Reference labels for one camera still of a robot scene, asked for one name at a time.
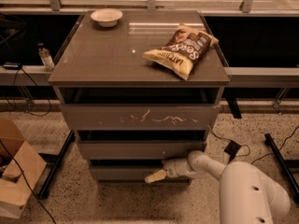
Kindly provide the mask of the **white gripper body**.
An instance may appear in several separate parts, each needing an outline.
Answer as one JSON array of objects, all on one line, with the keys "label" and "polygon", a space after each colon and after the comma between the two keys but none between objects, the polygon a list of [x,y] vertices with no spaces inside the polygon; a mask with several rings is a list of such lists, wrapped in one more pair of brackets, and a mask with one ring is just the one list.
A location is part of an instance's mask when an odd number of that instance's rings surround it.
[{"label": "white gripper body", "polygon": [[177,158],[165,161],[163,170],[167,177],[177,178],[187,176],[191,171],[191,166],[186,158]]}]

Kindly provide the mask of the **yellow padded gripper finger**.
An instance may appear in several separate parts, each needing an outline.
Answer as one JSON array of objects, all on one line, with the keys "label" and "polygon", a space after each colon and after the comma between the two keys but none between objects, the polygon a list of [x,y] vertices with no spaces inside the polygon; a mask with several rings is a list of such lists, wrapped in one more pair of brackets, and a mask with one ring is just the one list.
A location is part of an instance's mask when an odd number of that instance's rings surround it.
[{"label": "yellow padded gripper finger", "polygon": [[145,182],[150,184],[153,182],[157,182],[160,180],[164,180],[166,178],[166,171],[163,169],[157,170],[150,175],[145,177]]}]

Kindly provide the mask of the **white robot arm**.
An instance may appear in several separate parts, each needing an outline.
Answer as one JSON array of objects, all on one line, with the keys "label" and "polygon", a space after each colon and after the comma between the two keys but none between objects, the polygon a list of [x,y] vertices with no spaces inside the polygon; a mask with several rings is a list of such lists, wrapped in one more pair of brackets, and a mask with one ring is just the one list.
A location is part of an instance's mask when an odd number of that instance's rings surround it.
[{"label": "white robot arm", "polygon": [[197,179],[204,173],[219,181],[220,224],[273,224],[275,217],[285,217],[291,210],[287,191],[254,165],[244,161],[224,165],[200,150],[165,161],[145,181],[180,176]]}]

